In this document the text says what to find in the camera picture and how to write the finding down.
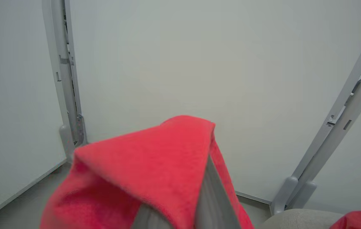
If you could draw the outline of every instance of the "floor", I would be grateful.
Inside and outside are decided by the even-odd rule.
[[[69,164],[64,164],[38,184],[35,184],[0,210],[0,229],[39,228],[40,218],[47,200],[57,186],[66,178],[70,169]],[[269,205],[254,200],[239,197],[246,213],[254,226],[263,223],[271,217]]]

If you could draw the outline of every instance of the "beige cushion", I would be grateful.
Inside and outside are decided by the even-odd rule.
[[[269,218],[258,229],[329,229],[342,216],[325,211],[291,209]]]

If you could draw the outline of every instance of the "red cloth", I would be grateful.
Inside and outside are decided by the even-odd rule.
[[[330,229],[361,229],[361,211],[347,213]]]
[[[76,149],[70,174],[45,207],[41,229],[130,228],[141,203],[175,228],[193,228],[209,152],[242,228],[253,229],[234,193],[214,127],[177,116]]]

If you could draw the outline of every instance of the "gray wall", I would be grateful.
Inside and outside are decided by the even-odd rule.
[[[360,0],[72,0],[89,142],[217,124],[237,191],[272,200],[361,52]]]
[[[40,0],[0,0],[0,204],[62,162]]]

